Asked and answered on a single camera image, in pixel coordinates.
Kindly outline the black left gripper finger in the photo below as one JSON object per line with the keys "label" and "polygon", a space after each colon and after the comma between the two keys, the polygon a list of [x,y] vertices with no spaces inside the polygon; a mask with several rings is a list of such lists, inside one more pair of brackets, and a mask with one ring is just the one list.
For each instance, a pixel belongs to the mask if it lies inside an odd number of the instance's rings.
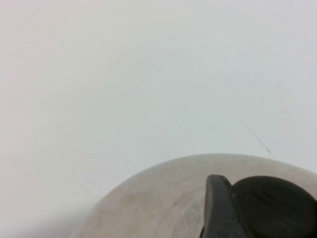
{"label": "black left gripper finger", "polygon": [[232,185],[221,175],[206,180],[204,204],[205,238],[244,238],[246,231],[239,219],[233,199]]}

